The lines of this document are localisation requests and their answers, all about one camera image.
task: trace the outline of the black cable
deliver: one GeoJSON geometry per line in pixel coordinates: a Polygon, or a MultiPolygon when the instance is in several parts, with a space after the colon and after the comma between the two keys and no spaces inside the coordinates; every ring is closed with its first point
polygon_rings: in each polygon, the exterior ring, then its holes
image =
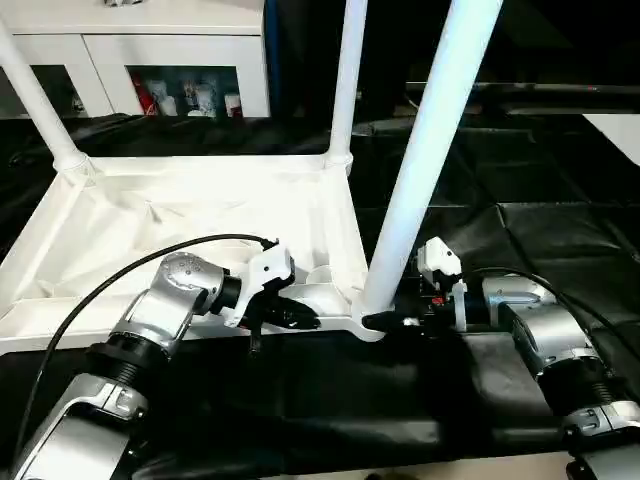
{"type": "Polygon", "coordinates": [[[33,386],[31,387],[31,392],[29,393],[29,398],[27,399],[27,405],[24,410],[24,415],[22,417],[22,422],[20,423],[20,429],[18,430],[18,438],[16,441],[16,450],[14,453],[13,464],[16,465],[18,458],[20,456],[22,447],[24,445],[24,438],[26,436],[27,427],[29,425],[29,418],[31,417],[31,410],[33,408],[33,404],[38,393],[38,387],[40,386],[40,382],[42,381],[42,376],[51,360],[51,356],[53,355],[54,350],[58,346],[60,339],[64,335],[64,333],[71,325],[71,322],[84,310],[84,308],[89,305],[98,295],[104,292],[107,288],[113,285],[117,280],[124,277],[129,272],[135,270],[141,265],[148,263],[157,258],[168,255],[169,253],[175,252],[177,250],[181,250],[183,248],[191,247],[193,245],[198,245],[200,243],[207,242],[215,242],[218,240],[248,240],[252,242],[258,242],[262,245],[263,249],[269,249],[275,245],[276,242],[272,242],[271,240],[267,240],[266,238],[258,237],[256,235],[245,235],[245,234],[220,234],[220,235],[208,235],[206,237],[195,238],[193,240],[188,240],[186,242],[178,243],[172,245],[170,247],[163,248],[162,250],[158,250],[157,252],[151,253],[146,257],[142,257],[140,260],[136,260],[135,262],[127,265],[122,270],[114,273],[109,278],[107,278],[104,282],[102,282],[98,287],[95,288],[89,295],[82,299],[82,301],[71,311],[71,313],[64,319],[64,321],[60,324],[56,332],[51,337],[51,341],[47,346],[47,350],[44,353],[44,357],[42,362],[40,363],[40,368],[38,369],[38,373],[36,375],[36,379],[33,382],[33,386]]]}
{"type": "Polygon", "coordinates": [[[567,311],[573,315],[576,322],[580,325],[582,330],[589,336],[591,336],[591,328],[583,320],[582,315],[576,310],[576,306],[581,310],[584,310],[589,315],[594,317],[605,329],[607,329],[621,344],[622,346],[633,356],[633,358],[640,363],[640,353],[635,347],[618,331],[616,326],[611,323],[604,315],[597,312],[593,307],[589,306],[586,302],[576,298],[572,295],[566,294],[555,288],[551,283],[535,273],[529,273],[524,270],[518,270],[517,268],[510,267],[482,267],[462,272],[460,275],[456,275],[457,278],[467,280],[470,277],[486,276],[486,275],[508,275],[515,274],[521,277],[528,278],[532,282],[537,283],[549,293],[556,297],[556,300],[560,305],[567,309],[567,311]]]}

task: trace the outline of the silver robotic arm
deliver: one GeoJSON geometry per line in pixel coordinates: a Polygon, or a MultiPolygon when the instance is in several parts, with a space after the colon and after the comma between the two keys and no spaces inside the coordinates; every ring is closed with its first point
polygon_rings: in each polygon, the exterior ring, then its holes
{"type": "Polygon", "coordinates": [[[575,461],[570,480],[640,477],[640,406],[630,399],[576,319],[536,283],[483,282],[491,322],[510,331],[575,461]]]}
{"type": "Polygon", "coordinates": [[[194,315],[220,314],[237,326],[251,300],[293,282],[281,245],[256,255],[233,277],[190,253],[166,256],[151,286],[131,303],[106,342],[89,348],[76,376],[15,466],[14,480],[108,480],[148,410],[147,397],[194,315]]]}
{"type": "MultiPolygon", "coordinates": [[[[417,266],[436,292],[423,299],[422,314],[383,312],[364,317],[364,325],[421,335],[434,325],[466,331],[465,310],[483,302],[467,301],[460,260],[436,237],[419,250],[417,266]]],[[[565,445],[575,458],[567,466],[569,479],[640,478],[640,406],[576,318],[551,292],[524,276],[485,278],[482,291],[492,327],[513,335],[529,372],[562,420],[565,445]]]]}

